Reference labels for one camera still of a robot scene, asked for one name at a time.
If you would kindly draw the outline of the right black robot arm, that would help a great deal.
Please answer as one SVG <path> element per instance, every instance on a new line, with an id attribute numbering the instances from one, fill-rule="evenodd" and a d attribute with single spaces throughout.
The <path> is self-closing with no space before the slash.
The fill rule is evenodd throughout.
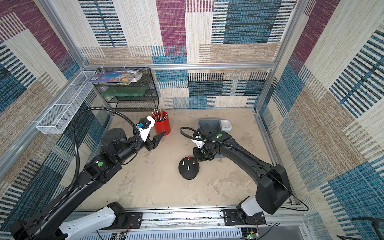
<path id="1" fill-rule="evenodd" d="M 262 161 L 224 131 L 207 136 L 198 131 L 193 136 L 203 140 L 204 154 L 223 155 L 251 177 L 257 184 L 255 200 L 264 212 L 274 214 L 292 195 L 288 174 L 282 165 L 273 166 Z"/>

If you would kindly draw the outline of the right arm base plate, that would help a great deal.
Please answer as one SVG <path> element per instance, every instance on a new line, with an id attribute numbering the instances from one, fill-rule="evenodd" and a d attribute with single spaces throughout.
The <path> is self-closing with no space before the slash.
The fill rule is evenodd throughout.
<path id="1" fill-rule="evenodd" d="M 256 213 L 249 217 L 241 209 L 223 209 L 220 210 L 219 216 L 224 219 L 226 226 L 266 224 L 265 215 L 263 212 Z"/>

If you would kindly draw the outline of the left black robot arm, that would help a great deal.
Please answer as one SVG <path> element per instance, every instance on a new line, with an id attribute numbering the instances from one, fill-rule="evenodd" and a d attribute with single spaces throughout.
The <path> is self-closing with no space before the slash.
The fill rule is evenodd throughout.
<path id="1" fill-rule="evenodd" d="M 78 174 L 69 195 L 60 194 L 40 212 L 10 227 L 16 240 L 78 240 L 92 232 L 114 226 L 123 228 L 127 222 L 126 210 L 117 202 L 86 217 L 67 221 L 67 217 L 93 192 L 106 184 L 128 158 L 142 148 L 154 150 L 166 135 L 163 131 L 149 138 L 149 129 L 140 130 L 143 136 L 127 138 L 121 128 L 109 130 L 102 137 L 102 151 L 88 162 Z"/>

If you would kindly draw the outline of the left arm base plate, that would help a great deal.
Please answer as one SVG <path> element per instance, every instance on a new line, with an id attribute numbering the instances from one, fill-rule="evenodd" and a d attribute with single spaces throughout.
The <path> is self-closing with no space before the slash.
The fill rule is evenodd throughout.
<path id="1" fill-rule="evenodd" d="M 101 230 L 126 230 L 139 229 L 142 224 L 143 212 L 128 212 L 125 216 L 119 216 L 113 224 Z"/>

